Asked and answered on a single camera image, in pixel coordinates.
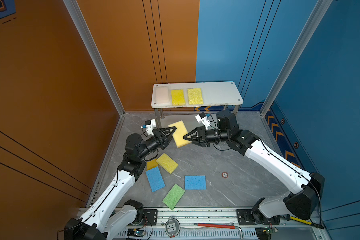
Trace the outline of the yellow foam sponge front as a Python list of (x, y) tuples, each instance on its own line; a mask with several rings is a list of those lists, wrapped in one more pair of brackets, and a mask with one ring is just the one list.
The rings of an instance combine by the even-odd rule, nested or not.
[(172, 105), (173, 106), (185, 106), (186, 100), (184, 96), (184, 90), (171, 90)]

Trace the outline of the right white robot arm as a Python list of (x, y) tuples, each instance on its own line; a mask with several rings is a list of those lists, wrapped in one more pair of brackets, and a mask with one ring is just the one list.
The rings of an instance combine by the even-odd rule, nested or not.
[(272, 198), (261, 198), (253, 206), (253, 221), (262, 225), (273, 217), (293, 215), (309, 220), (315, 208), (321, 207), (325, 178), (319, 173), (309, 173), (273, 151), (264, 141), (249, 130), (242, 130), (236, 115), (228, 110), (217, 113), (215, 129), (205, 125), (183, 136), (200, 147), (226, 142), (231, 150), (257, 162), (286, 187), (287, 192)]

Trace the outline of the white foam sponge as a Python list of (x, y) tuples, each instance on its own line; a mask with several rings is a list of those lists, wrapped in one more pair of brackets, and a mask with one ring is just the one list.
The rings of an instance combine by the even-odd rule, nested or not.
[(167, 105), (170, 103), (168, 87), (156, 87), (154, 93), (154, 104)]

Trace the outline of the orange-yellow thick sponge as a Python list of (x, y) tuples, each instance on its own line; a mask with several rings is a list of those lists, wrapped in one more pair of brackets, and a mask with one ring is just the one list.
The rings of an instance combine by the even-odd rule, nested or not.
[(173, 138), (177, 148), (181, 148), (188, 144), (191, 144), (191, 141), (185, 140), (184, 136), (188, 134), (186, 126), (183, 121), (178, 121), (176, 123), (168, 125), (168, 127), (176, 127), (175, 133), (173, 134)]

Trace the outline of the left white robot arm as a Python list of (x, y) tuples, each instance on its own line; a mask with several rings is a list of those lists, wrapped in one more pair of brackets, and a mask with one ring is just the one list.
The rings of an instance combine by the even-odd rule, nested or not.
[(115, 209), (127, 191), (144, 172), (146, 157), (153, 152), (164, 150), (177, 130), (176, 127), (154, 129), (153, 136), (143, 140), (140, 134), (131, 134), (126, 139), (123, 160), (116, 175), (95, 201), (79, 218), (71, 218), (62, 230), (65, 240), (112, 240), (131, 223), (143, 218), (144, 205), (129, 200), (121, 210)]

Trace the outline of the yellow cellulose sponge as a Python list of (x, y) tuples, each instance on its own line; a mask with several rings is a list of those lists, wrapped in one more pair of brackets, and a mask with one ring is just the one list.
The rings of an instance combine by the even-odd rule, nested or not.
[(187, 89), (189, 105), (203, 105), (204, 100), (200, 88)]
[(175, 169), (179, 166), (171, 157), (163, 153), (158, 159), (156, 159), (158, 165), (160, 165), (169, 174), (172, 174)]

